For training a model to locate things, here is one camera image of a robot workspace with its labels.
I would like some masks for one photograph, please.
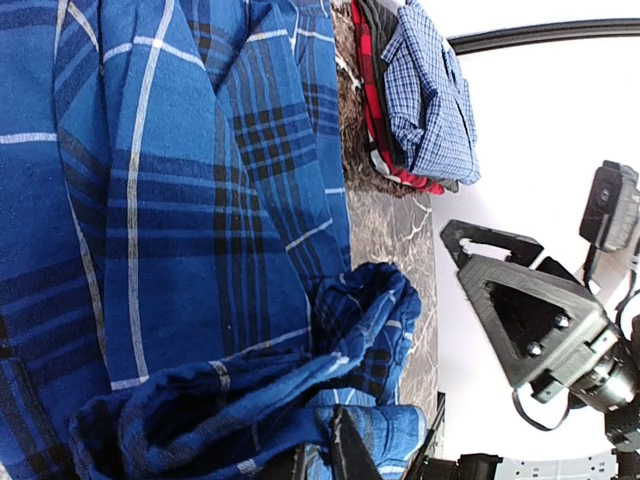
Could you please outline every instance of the screw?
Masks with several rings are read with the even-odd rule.
[[[567,328],[569,326],[569,317],[564,315],[563,313],[559,313],[556,315],[554,319],[556,322],[556,327],[558,328]]]
[[[527,345],[527,352],[532,357],[537,357],[542,353],[542,346],[538,342],[531,342]]]

